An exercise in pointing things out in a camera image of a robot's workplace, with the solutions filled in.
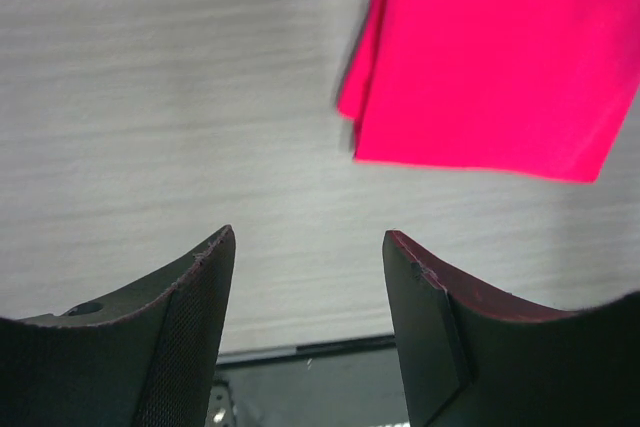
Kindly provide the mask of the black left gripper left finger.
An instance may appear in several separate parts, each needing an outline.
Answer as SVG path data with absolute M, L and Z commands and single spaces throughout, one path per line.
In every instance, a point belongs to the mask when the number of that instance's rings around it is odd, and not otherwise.
M 5 426 L 204 424 L 235 259 L 230 226 L 60 315 L 1 322 Z

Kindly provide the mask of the red t shirt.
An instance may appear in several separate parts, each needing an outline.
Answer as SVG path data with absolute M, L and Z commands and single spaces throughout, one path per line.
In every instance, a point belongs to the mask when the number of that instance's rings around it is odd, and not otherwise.
M 639 87 L 639 0 L 370 0 L 357 161 L 594 182 Z

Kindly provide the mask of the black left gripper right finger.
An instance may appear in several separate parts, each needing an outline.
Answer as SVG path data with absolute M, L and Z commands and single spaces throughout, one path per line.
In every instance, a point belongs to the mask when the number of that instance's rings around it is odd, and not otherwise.
M 500 290 L 406 234 L 383 264 L 413 426 L 635 426 L 639 296 L 576 311 Z

